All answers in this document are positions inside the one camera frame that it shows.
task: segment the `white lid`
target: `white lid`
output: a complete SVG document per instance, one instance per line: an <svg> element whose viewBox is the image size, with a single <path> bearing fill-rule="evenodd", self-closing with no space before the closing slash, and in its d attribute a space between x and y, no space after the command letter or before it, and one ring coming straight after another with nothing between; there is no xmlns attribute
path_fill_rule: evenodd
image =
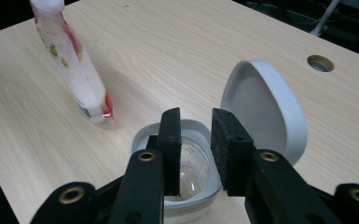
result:
<svg viewBox="0 0 359 224"><path fill-rule="evenodd" d="M257 149L278 151L292 165L300 159L307 145L307 122L295 96L268 62L239 62L220 107L237 117Z"/></svg>
<svg viewBox="0 0 359 224"><path fill-rule="evenodd" d="M63 0L31 0L31 4L47 13L57 13L63 10Z"/></svg>

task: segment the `table hole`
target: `table hole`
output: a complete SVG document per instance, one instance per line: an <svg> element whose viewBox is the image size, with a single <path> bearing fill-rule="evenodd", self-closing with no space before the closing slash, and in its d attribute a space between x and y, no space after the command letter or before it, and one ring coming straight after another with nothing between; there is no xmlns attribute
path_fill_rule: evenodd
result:
<svg viewBox="0 0 359 224"><path fill-rule="evenodd" d="M308 64L320 72L331 72L334 70L334 64L324 56L311 55L307 59Z"/></svg>

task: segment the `wooden table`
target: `wooden table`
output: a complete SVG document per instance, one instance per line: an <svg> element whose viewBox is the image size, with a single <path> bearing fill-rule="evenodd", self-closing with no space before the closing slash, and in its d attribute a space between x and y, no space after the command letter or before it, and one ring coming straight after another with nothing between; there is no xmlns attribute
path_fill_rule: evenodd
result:
<svg viewBox="0 0 359 224"><path fill-rule="evenodd" d="M49 58L33 20L0 31L0 185L20 223L57 187L97 189L124 174L131 140L163 111L211 125L212 108L241 60L282 74L308 121L296 170L328 193L359 183L359 55L230 0L82 0L64 17L102 77L118 130L86 122ZM311 55L335 69L318 72ZM219 192L195 223L249 222L243 198Z"/></svg>

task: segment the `bottle cap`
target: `bottle cap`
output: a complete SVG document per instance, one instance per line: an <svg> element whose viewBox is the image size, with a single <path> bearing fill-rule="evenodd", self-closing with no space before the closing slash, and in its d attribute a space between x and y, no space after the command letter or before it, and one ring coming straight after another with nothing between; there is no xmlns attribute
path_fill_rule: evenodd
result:
<svg viewBox="0 0 359 224"><path fill-rule="evenodd" d="M57 13L63 10L63 0L30 0L31 4L38 10L46 13Z"/></svg>

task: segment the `white bottle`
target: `white bottle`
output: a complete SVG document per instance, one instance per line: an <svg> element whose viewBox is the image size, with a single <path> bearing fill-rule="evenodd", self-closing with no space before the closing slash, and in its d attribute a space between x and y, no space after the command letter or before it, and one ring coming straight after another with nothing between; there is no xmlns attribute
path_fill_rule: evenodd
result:
<svg viewBox="0 0 359 224"><path fill-rule="evenodd" d="M66 23L63 0L30 0L35 25L46 49L61 68L81 113L92 123L115 129L113 105L89 54Z"/></svg>

